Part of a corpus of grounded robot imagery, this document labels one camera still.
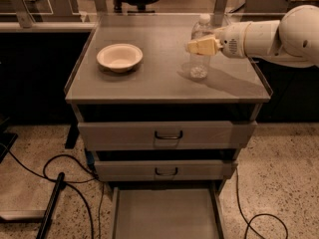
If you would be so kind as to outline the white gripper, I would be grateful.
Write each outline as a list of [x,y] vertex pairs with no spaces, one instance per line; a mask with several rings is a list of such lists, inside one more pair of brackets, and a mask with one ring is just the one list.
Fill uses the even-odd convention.
[[215,30],[214,35],[206,35],[189,41],[185,49],[191,54],[214,56],[218,51],[228,58],[245,58],[245,37],[250,22],[239,22]]

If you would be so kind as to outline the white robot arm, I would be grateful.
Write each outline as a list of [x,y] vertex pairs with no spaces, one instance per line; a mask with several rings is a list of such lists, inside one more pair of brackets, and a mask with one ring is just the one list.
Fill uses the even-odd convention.
[[260,58],[293,68],[319,66],[319,8],[302,5],[281,20],[232,23],[185,45],[191,54]]

